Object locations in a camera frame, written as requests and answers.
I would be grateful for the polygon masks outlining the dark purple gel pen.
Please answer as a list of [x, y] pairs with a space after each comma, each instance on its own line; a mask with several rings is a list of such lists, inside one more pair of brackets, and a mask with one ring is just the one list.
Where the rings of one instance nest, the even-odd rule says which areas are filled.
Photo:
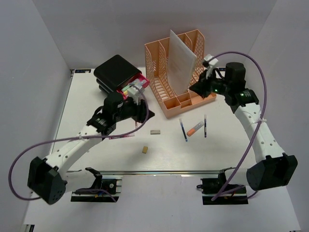
[[204, 137], [207, 137], [207, 115], [204, 115]]

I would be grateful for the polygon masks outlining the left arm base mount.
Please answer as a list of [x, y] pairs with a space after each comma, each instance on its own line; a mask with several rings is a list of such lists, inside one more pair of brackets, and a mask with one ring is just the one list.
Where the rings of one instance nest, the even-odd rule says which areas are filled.
[[104, 174], [91, 167], [68, 171], [67, 190], [71, 190], [71, 202], [116, 203], [122, 190], [122, 177]]

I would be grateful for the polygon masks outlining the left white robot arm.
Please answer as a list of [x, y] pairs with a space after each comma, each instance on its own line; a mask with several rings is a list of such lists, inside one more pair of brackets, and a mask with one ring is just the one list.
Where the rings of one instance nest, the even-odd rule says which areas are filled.
[[80, 191], [74, 184], [80, 184], [85, 176], [89, 177], [85, 187], [92, 193], [100, 191], [102, 181], [91, 176], [91, 169], [75, 178], [67, 173], [69, 168], [92, 147], [110, 138], [117, 122], [131, 118], [143, 126], [154, 115], [143, 93], [130, 94], [127, 99], [118, 92], [110, 93], [76, 137], [66, 138], [64, 146], [45, 158], [35, 157], [31, 161], [28, 187], [49, 205], [68, 191]]

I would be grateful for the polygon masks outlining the yellow orange highlighter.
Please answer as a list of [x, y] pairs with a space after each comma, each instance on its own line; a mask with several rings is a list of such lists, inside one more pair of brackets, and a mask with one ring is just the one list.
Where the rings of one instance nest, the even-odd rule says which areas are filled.
[[135, 79], [133, 82], [132, 82], [133, 85], [143, 85], [143, 81], [141, 81], [140, 79]]

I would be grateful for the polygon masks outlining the green highlighter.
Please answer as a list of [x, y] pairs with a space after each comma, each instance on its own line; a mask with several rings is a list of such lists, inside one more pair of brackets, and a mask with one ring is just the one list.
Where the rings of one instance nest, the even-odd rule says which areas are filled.
[[130, 85], [125, 86], [122, 88], [122, 92], [125, 93], [130, 88]]

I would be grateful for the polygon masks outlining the black pink drawer unit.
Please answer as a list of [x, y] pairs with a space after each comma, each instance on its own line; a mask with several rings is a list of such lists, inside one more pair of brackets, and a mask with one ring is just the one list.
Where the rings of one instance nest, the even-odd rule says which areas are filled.
[[120, 55], [115, 55], [96, 67], [94, 76], [101, 91], [107, 94], [118, 92], [124, 99], [128, 97], [128, 92], [123, 93], [122, 88], [131, 84], [135, 79], [143, 81], [143, 88], [148, 87], [150, 83], [138, 68]]

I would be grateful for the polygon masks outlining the tan eraser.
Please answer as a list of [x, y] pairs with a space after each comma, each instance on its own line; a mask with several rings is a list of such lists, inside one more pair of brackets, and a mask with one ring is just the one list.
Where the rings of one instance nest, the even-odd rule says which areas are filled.
[[144, 146], [143, 149], [142, 149], [142, 153], [143, 154], [146, 154], [148, 151], [148, 147], [147, 146]]

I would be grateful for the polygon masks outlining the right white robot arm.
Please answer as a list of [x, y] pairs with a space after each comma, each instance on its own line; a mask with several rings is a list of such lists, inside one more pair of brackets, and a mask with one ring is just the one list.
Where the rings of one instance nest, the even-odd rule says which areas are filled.
[[236, 185], [249, 186], [255, 191], [288, 185], [298, 165], [297, 159], [287, 155], [272, 135], [255, 92], [245, 86], [244, 65], [239, 62], [226, 64], [225, 75], [219, 78], [217, 68], [207, 62], [203, 64], [206, 69], [189, 89], [203, 98], [212, 93], [224, 96], [250, 139], [256, 161], [248, 169], [225, 170], [225, 176], [218, 180], [218, 188], [228, 193]]

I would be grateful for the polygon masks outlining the grey eraser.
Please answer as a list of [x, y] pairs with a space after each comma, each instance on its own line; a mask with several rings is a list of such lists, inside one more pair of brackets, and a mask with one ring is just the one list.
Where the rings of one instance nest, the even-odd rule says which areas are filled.
[[159, 135], [161, 133], [160, 130], [150, 130], [151, 135]]

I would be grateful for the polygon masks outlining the blue gel pen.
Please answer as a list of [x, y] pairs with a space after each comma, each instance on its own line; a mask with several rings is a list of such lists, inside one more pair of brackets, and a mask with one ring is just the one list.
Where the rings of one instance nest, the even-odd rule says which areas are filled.
[[188, 142], [187, 135], [185, 133], [185, 129], [184, 129], [184, 125], [183, 125], [183, 121], [182, 121], [181, 118], [179, 118], [179, 122], [180, 122], [180, 126], [181, 126], [181, 129], [182, 129], [183, 135], [184, 135], [184, 139], [185, 139], [186, 142]]

